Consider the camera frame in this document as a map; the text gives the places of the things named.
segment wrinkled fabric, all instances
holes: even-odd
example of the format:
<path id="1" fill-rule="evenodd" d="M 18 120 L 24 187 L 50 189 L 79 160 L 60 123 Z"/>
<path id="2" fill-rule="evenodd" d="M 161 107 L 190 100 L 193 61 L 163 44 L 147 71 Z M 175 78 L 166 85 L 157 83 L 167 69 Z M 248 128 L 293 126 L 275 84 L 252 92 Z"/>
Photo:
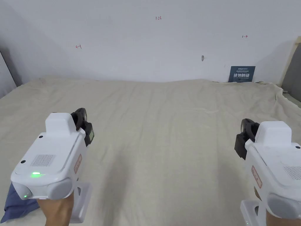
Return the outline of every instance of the wrinkled fabric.
<path id="1" fill-rule="evenodd" d="M 80 107 L 95 133 L 83 226 L 243 225 L 240 202 L 255 194 L 234 151 L 241 120 L 282 120 L 301 144 L 301 109 L 273 84 L 39 79 L 0 99 L 1 191 L 48 115 Z M 14 225 L 44 223 L 37 210 Z"/>
<path id="2" fill-rule="evenodd" d="M 17 194 L 13 184 L 9 186 L 5 206 L 4 216 L 0 223 L 4 223 L 11 219 L 16 219 L 27 215 L 29 212 L 39 208 L 39 204 L 35 199 L 22 200 Z"/>

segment white wall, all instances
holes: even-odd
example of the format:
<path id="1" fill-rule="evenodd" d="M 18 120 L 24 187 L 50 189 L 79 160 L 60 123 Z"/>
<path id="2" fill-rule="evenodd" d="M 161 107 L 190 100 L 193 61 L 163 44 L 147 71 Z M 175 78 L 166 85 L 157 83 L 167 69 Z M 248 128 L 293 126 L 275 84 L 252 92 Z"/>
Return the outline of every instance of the white wall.
<path id="1" fill-rule="evenodd" d="M 23 83 L 225 82 L 231 66 L 253 65 L 254 81 L 278 83 L 300 9 L 300 0 L 0 0 L 0 48 Z"/>

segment white plastic housing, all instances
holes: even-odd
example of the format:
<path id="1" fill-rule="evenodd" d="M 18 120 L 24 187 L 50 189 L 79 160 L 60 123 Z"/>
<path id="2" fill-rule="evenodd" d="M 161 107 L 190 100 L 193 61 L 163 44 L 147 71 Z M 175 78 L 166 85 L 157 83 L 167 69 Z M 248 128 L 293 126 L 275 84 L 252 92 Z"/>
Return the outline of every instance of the white plastic housing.
<path id="1" fill-rule="evenodd" d="M 301 219 L 301 149 L 291 137 L 291 129 L 284 122 L 262 122 L 255 142 L 245 144 L 245 166 L 271 214 Z"/>
<path id="2" fill-rule="evenodd" d="M 51 113 L 41 133 L 11 174 L 21 199 L 61 199 L 76 187 L 86 157 L 85 132 L 68 113 Z"/>

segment blue cloth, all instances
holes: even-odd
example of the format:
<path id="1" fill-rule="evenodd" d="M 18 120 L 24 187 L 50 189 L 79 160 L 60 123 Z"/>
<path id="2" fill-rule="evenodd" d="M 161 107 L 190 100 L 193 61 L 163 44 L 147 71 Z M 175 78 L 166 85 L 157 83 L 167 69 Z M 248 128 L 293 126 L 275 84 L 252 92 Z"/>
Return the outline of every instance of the blue cloth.
<path id="1" fill-rule="evenodd" d="M 39 204 L 35 199 L 22 200 L 11 183 L 4 207 L 5 214 L 0 223 L 23 217 L 38 208 Z"/>

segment dark blue sign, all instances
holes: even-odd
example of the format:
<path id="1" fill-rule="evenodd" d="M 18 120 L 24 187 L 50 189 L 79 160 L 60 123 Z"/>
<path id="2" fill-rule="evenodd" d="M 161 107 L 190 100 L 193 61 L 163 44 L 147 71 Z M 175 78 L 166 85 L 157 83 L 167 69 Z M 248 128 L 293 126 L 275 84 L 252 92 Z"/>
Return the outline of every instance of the dark blue sign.
<path id="1" fill-rule="evenodd" d="M 255 66 L 232 66 L 228 82 L 252 82 Z"/>

